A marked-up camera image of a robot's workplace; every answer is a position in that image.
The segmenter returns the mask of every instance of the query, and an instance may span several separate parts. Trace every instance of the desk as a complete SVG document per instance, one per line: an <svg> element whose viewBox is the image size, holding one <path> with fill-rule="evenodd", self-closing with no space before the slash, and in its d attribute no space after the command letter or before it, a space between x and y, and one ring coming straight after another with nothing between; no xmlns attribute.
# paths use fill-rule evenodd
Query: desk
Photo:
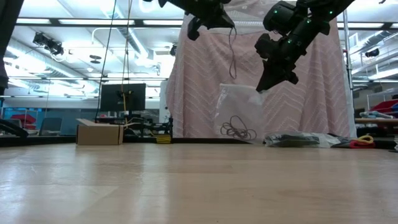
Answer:
<svg viewBox="0 0 398 224"><path fill-rule="evenodd" d="M398 119L373 119L373 118L356 118L355 123L357 124L384 124L384 125L398 125Z"/></svg>
<svg viewBox="0 0 398 224"><path fill-rule="evenodd" d="M391 223L398 154L253 145L0 149L2 223Z"/></svg>

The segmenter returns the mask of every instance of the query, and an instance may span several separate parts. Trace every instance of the chevron pattern fabric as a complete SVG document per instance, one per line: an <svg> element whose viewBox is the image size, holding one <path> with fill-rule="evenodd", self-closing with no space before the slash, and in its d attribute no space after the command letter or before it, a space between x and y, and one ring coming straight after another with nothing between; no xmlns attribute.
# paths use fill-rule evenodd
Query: chevron pattern fabric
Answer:
<svg viewBox="0 0 398 224"><path fill-rule="evenodd" d="M259 123L264 134L303 131L349 136L342 51L335 21L331 27L330 35L319 34L308 47L308 54L296 63L294 72L299 83L283 82L269 91L264 122ZM176 138L217 138L213 120L220 83L257 86L263 66L254 44L261 34L236 36L233 49L238 77L233 80L229 75L232 53L228 35L202 29L198 40L191 41L184 22L167 88ZM273 33L271 37L279 38Z"/></svg>

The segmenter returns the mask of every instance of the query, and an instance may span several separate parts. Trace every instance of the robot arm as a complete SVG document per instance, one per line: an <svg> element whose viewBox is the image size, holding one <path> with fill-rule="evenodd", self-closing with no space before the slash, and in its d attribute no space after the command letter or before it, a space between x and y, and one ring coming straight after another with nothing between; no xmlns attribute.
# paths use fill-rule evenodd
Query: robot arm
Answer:
<svg viewBox="0 0 398 224"><path fill-rule="evenodd" d="M167 2L183 9L186 14L192 14L195 17L188 25L188 38L197 40L199 37L198 29L201 26L212 28L233 28L235 23L224 10L224 4L231 0L159 0L163 7Z"/></svg>
<svg viewBox="0 0 398 224"><path fill-rule="evenodd" d="M283 81L297 84L299 79L293 72L296 61L307 53L305 50L319 33L329 34L329 22L353 1L298 0L296 6L279 1L273 6L265 16L263 24L266 30L278 32L282 37L274 41L268 34L263 34L255 45L264 64L264 73L257 91L268 90ZM199 37L197 30L200 26L206 26L208 29L234 27L234 22L223 7L223 4L231 0L159 0L162 7L166 2L195 16L188 27L188 37L191 40Z"/></svg>
<svg viewBox="0 0 398 224"><path fill-rule="evenodd" d="M264 59L257 91L268 90L282 81L297 84L299 79L293 72L296 61L307 53L305 50L319 33L329 34L329 22L353 1L298 0L296 6L280 1L273 6L263 24L282 38L274 41L263 34L256 43L257 53Z"/></svg>

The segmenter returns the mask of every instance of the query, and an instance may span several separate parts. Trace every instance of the bag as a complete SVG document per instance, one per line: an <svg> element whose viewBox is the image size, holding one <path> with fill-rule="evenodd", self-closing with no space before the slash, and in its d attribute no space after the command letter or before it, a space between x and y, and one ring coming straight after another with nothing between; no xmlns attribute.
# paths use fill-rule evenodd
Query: bag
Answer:
<svg viewBox="0 0 398 224"><path fill-rule="evenodd" d="M262 144L263 104L266 95L266 91L258 93L252 86L221 84L215 114L215 133L221 138Z"/></svg>
<svg viewBox="0 0 398 224"><path fill-rule="evenodd" d="M340 144L341 141L328 134L303 133L298 131L286 131L268 134L265 137L268 147L320 147L330 148Z"/></svg>

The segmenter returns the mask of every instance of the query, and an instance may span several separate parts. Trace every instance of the computer monitor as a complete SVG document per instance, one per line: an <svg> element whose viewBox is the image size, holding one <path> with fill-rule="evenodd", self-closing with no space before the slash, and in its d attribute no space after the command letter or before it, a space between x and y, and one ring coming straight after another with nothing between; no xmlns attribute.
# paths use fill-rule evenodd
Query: computer monitor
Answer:
<svg viewBox="0 0 398 224"><path fill-rule="evenodd" d="M145 83L124 84L123 92L126 95L126 111L145 110L146 98ZM101 111L124 111L121 85L103 85L101 90Z"/></svg>

